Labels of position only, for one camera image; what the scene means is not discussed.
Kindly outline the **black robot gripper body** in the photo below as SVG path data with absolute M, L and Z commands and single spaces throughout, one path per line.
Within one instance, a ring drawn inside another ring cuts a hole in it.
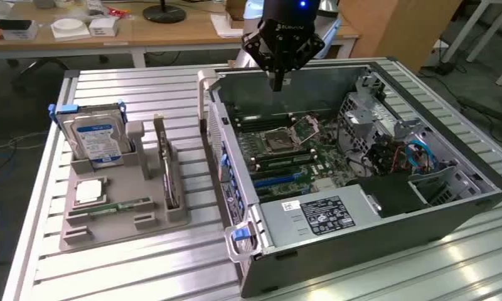
M 308 36 L 315 33 L 319 1 L 266 1 L 258 30 L 266 42 L 262 50 L 275 58 L 279 36 Z

